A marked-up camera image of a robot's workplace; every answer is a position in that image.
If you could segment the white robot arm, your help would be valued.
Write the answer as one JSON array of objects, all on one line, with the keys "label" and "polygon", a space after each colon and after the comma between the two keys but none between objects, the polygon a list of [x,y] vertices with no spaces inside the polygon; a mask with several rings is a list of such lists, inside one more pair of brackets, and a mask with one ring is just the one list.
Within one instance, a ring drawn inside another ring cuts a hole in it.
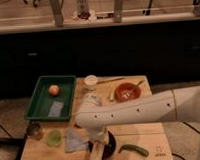
[{"label": "white robot arm", "polygon": [[[91,139],[100,139],[108,125],[170,121],[200,122],[200,86],[170,89],[100,107],[96,106],[96,100],[91,95],[85,95],[75,115],[75,123],[86,129]],[[200,148],[197,160],[200,160]]]}]

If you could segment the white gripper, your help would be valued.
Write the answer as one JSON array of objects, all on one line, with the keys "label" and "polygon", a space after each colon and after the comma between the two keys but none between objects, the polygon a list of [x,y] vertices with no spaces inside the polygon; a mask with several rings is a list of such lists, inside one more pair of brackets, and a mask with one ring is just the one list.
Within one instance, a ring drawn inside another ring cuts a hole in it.
[{"label": "white gripper", "polygon": [[[89,132],[89,137],[92,142],[101,142],[102,143],[102,158],[108,157],[109,148],[109,133],[105,127],[102,127],[100,130],[91,130]],[[98,160],[97,149],[92,143],[88,143],[88,149],[90,150],[89,160]]]}]

